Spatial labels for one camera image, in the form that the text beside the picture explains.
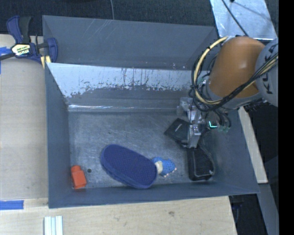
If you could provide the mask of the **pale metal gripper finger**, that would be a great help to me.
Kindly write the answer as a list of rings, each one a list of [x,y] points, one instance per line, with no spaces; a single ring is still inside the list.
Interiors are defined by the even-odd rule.
[[[196,107],[194,100],[190,97],[181,97],[179,105],[177,106],[177,115],[187,115],[188,121],[191,124],[198,124],[198,108]]]
[[[188,132],[188,148],[196,148],[201,136],[201,130],[198,125],[190,125]]]

